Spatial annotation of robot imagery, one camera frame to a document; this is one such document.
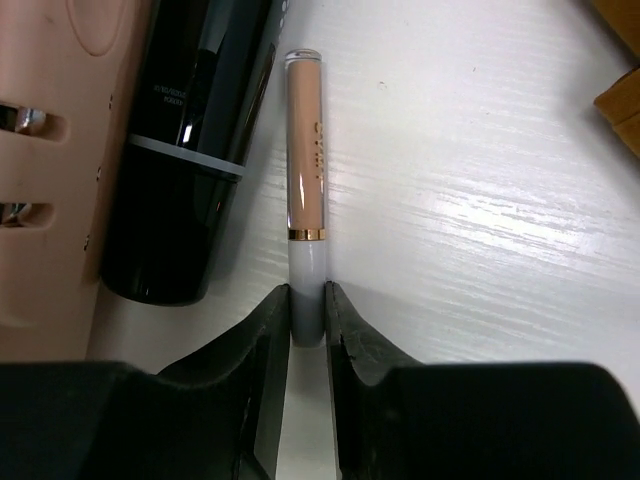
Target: slot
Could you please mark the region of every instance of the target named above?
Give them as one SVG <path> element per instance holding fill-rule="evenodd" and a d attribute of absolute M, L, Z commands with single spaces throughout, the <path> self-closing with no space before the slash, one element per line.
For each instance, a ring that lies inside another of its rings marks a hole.
<path fill-rule="evenodd" d="M 35 108 L 0 104 L 0 130 L 59 142 L 66 136 L 67 122 Z"/>
<path fill-rule="evenodd" d="M 47 227 L 53 213 L 53 205 L 48 203 L 0 203 L 0 229 Z"/>

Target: pink plastic holder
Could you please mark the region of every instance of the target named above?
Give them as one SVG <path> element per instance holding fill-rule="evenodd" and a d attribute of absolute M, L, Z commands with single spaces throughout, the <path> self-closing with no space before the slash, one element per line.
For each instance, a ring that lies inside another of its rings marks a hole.
<path fill-rule="evenodd" d="M 85 356 L 151 0 L 0 0 L 0 362 Z"/>

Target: cosmetic product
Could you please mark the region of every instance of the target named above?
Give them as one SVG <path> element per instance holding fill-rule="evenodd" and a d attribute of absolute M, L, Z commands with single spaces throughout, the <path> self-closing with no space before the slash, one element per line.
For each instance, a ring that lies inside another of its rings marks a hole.
<path fill-rule="evenodd" d="M 324 338 L 325 158 L 321 55 L 294 50 L 285 58 L 287 192 L 292 337 L 302 347 Z"/>
<path fill-rule="evenodd" d="M 206 293 L 287 7 L 161 0 L 102 266 L 119 295 L 186 305 Z"/>

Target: white table surface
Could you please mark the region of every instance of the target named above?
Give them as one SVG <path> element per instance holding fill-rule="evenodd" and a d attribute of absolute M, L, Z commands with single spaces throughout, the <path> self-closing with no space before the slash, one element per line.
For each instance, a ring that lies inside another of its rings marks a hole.
<path fill-rule="evenodd" d="M 326 60 L 330 272 L 424 362 L 588 360 L 640 405 L 640 163 L 592 101 L 632 66 L 583 0 L 294 0 Z M 150 372 L 287 280 L 282 71 L 210 291 L 103 291 L 91 358 Z M 280 479 L 335 478 L 324 350 L 293 351 Z"/>

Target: black cylindrical container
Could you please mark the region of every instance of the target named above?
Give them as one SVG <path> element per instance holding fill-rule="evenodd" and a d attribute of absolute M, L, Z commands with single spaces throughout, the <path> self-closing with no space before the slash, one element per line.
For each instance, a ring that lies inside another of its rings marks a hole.
<path fill-rule="evenodd" d="M 102 265 L 119 295 L 156 305 L 204 296 L 287 6 L 161 0 Z"/>

